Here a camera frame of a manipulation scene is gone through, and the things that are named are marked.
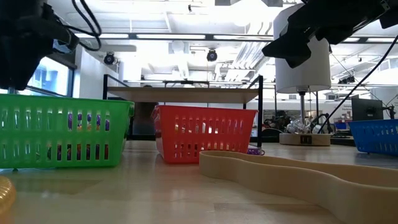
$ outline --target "black cable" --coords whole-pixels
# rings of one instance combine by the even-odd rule
[[[80,0],[80,3],[83,6],[83,8],[85,9],[85,11],[87,12],[87,14],[90,17],[90,19],[94,22],[94,24],[95,24],[95,26],[97,28],[97,31],[95,30],[95,28],[92,25],[92,23],[90,22],[90,20],[88,20],[88,18],[84,15],[84,13],[79,9],[79,7],[76,4],[76,0],[72,0],[73,7],[76,9],[76,12],[79,13],[81,18],[87,23],[87,25],[90,28],[91,32],[85,31],[83,29],[79,29],[79,28],[76,28],[76,27],[73,27],[73,26],[64,25],[64,27],[67,28],[67,29],[70,29],[70,30],[75,30],[75,31],[81,32],[83,34],[87,34],[87,35],[93,36],[96,39],[97,43],[98,43],[98,47],[97,48],[94,49],[92,47],[87,46],[86,44],[84,44],[82,42],[80,42],[79,44],[81,46],[83,46],[87,50],[99,51],[101,49],[101,47],[102,47],[102,43],[101,43],[101,40],[100,40],[100,35],[102,34],[101,26],[98,23],[98,21],[97,21],[96,17],[94,16],[93,12],[91,11],[91,9],[88,7],[86,1],[85,0]]]
[[[348,71],[348,69],[336,58],[336,56],[333,54],[333,53],[331,53],[331,55],[336,59],[336,61],[343,67],[343,69],[345,69],[346,70],[346,72],[349,74],[349,75],[351,75],[351,73]],[[380,100],[375,94],[373,94],[370,90],[368,90],[365,86],[363,86],[363,88],[365,89],[365,90],[367,90],[368,92],[369,92],[369,94],[370,95],[372,95],[373,97],[375,97],[377,100]],[[381,103],[385,106],[385,107],[387,107],[387,105],[382,101],[382,100],[380,100],[381,101]]]
[[[386,51],[386,53],[384,54],[384,56],[380,59],[380,61],[376,64],[376,66],[374,66],[374,68],[365,76],[363,77],[363,79],[361,81],[359,81],[358,84],[356,84],[356,86],[350,91],[350,93],[348,93],[348,95],[340,102],[340,104],[333,110],[333,112],[330,113],[329,117],[327,117],[326,121],[322,124],[321,128],[318,131],[318,134],[321,133],[321,130],[323,129],[323,127],[325,127],[326,122],[334,115],[334,113],[336,113],[337,109],[349,98],[349,96],[362,84],[362,82],[364,82],[370,75],[372,75],[372,73],[374,71],[376,71],[376,69],[378,68],[378,66],[380,66],[380,64],[384,61],[384,59],[386,59],[386,57],[388,56],[388,54],[390,53],[390,51],[392,50],[392,48],[394,47],[394,45],[397,43],[398,40],[398,35],[395,37],[394,41],[392,41],[392,44],[390,45],[390,47],[388,48],[388,50]]]
[[[397,95],[395,95],[390,101],[388,101],[388,103],[386,104],[386,107],[388,107],[388,105],[391,103],[391,101],[393,101],[396,97],[397,97]]]

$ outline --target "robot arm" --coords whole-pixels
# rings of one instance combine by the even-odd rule
[[[79,43],[43,0],[0,0],[0,88],[24,90],[42,58]]]
[[[383,29],[398,24],[398,0],[308,0],[288,19],[280,37],[262,50],[267,57],[286,59],[295,68],[311,57],[310,39],[339,44],[371,22]]]

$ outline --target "yellow object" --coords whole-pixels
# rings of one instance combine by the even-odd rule
[[[16,193],[11,180],[0,176],[0,216],[11,208],[15,202]]]

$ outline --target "red basket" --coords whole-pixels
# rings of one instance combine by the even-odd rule
[[[199,152],[247,153],[255,110],[156,106],[156,146],[168,163],[199,163]]]

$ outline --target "window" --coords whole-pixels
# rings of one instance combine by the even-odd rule
[[[28,85],[67,96],[69,75],[68,67],[45,57],[40,61]]]
[[[73,70],[70,70],[61,63],[44,57],[29,80],[27,89],[19,91],[19,94],[72,96],[72,88],[69,88],[71,87],[69,85],[72,85],[72,76]],[[7,92],[7,90],[0,90],[0,93]]]

